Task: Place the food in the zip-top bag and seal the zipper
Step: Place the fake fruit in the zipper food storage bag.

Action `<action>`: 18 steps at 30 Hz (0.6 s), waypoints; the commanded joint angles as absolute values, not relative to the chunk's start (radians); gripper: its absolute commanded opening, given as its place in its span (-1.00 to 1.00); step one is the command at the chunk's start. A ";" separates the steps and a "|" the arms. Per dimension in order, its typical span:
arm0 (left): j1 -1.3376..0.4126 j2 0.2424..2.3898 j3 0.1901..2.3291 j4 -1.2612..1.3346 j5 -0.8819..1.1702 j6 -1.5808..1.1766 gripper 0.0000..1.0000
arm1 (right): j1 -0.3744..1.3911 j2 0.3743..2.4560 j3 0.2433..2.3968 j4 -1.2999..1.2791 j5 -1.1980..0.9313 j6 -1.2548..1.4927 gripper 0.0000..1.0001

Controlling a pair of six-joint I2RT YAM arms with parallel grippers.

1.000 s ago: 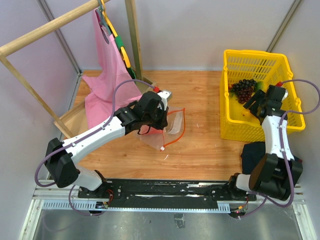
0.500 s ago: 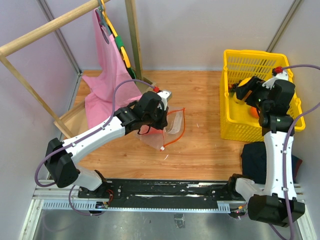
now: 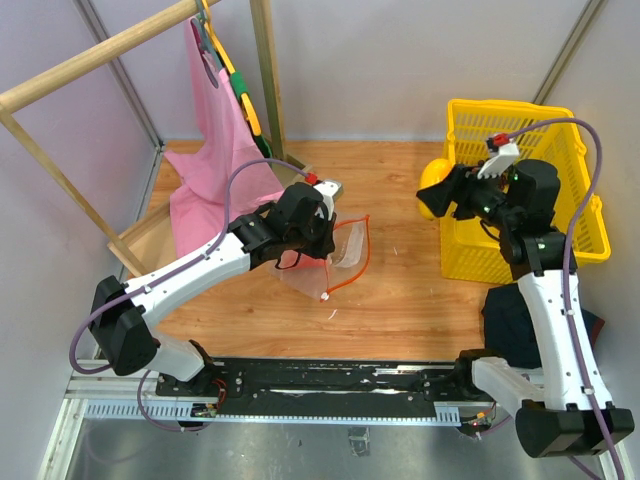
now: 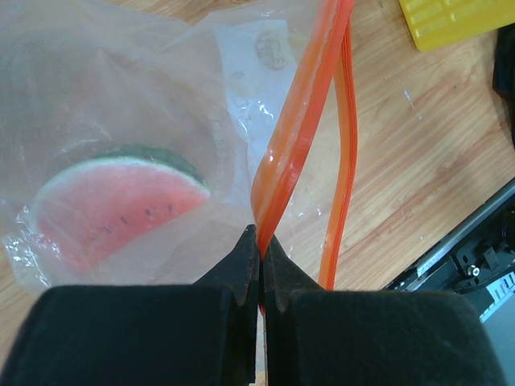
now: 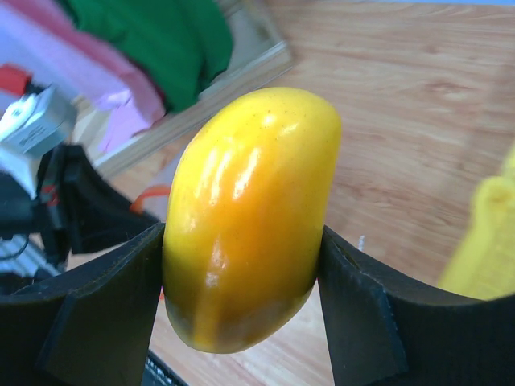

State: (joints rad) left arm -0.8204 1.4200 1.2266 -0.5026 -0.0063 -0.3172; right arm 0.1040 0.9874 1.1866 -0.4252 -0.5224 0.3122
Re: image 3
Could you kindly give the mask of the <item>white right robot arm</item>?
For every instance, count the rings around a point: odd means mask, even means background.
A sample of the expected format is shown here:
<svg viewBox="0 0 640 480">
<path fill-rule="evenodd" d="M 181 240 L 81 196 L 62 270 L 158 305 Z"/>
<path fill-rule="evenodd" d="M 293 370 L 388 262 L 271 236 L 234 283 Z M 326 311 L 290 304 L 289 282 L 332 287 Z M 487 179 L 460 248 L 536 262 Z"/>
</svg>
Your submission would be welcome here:
<svg viewBox="0 0 640 480">
<path fill-rule="evenodd" d="M 463 399 L 486 393 L 499 403 L 532 458 L 611 452 L 635 429 L 595 362 L 573 252 L 553 225 L 559 191 L 557 169 L 541 160 L 518 162 L 503 182 L 483 177 L 478 166 L 436 159 L 416 194 L 431 217 L 479 218 L 499 232 L 501 255 L 532 321 L 544 383 L 530 383 L 500 356 L 467 350 L 456 361 L 453 387 Z"/>
</svg>

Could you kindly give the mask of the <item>clear zip bag orange zipper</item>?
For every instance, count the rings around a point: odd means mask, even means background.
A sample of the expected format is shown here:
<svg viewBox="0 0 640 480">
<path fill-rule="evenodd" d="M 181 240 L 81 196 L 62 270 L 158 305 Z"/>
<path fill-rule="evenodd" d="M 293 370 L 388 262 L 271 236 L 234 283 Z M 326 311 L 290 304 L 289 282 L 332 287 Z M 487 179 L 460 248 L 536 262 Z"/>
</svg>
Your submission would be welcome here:
<svg viewBox="0 0 640 480">
<path fill-rule="evenodd" d="M 295 258 L 294 251 L 286 251 L 278 267 L 269 273 L 286 286 L 314 300 L 325 302 L 337 290 L 358 280 L 371 260 L 370 216 L 339 214 L 333 230 L 335 250 L 330 253 L 324 269 L 288 269 Z"/>
</svg>

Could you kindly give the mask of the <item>watermelon slice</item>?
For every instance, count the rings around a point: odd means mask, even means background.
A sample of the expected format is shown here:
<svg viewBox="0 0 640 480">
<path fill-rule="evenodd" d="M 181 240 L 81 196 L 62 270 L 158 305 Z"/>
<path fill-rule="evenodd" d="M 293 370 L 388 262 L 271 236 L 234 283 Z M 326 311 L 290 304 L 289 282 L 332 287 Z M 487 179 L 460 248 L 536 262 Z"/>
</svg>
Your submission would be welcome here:
<svg viewBox="0 0 640 480">
<path fill-rule="evenodd" d="M 315 259 L 307 255 L 301 255 L 299 258 L 295 258 L 293 263 L 288 266 L 288 269 L 303 270 L 303 269 L 324 269 L 327 266 L 326 259 Z"/>
</svg>

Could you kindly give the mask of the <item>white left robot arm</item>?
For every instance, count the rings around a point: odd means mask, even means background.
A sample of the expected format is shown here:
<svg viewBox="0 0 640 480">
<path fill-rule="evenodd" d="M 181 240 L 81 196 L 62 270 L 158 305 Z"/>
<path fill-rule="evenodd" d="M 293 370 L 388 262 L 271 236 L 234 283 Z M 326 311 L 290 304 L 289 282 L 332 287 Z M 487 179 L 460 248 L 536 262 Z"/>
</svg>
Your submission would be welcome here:
<svg viewBox="0 0 640 480">
<path fill-rule="evenodd" d="M 178 307 L 211 287 L 286 252 L 326 259 L 335 249 L 333 228 L 340 183 L 288 186 L 281 197 L 237 217 L 202 247 L 129 283 L 109 276 L 96 287 L 88 330 L 118 376 L 147 369 L 168 374 L 190 394 L 207 393 L 214 371 L 193 341 L 156 331 Z"/>
</svg>

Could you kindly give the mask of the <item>yellow green mango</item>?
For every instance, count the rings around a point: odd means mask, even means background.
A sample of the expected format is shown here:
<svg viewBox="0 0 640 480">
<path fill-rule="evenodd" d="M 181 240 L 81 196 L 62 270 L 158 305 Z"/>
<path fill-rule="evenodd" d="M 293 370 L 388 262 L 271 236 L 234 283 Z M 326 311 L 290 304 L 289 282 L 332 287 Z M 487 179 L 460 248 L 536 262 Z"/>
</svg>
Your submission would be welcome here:
<svg viewBox="0 0 640 480">
<path fill-rule="evenodd" d="M 440 183 L 448 176 L 452 168 L 453 163 L 448 159 L 437 158 L 432 160 L 428 165 L 425 166 L 421 173 L 419 189 L 422 190 Z M 423 218 L 425 218 L 426 220 L 435 219 L 434 214 L 421 200 L 418 201 L 418 206 L 419 212 Z"/>
</svg>

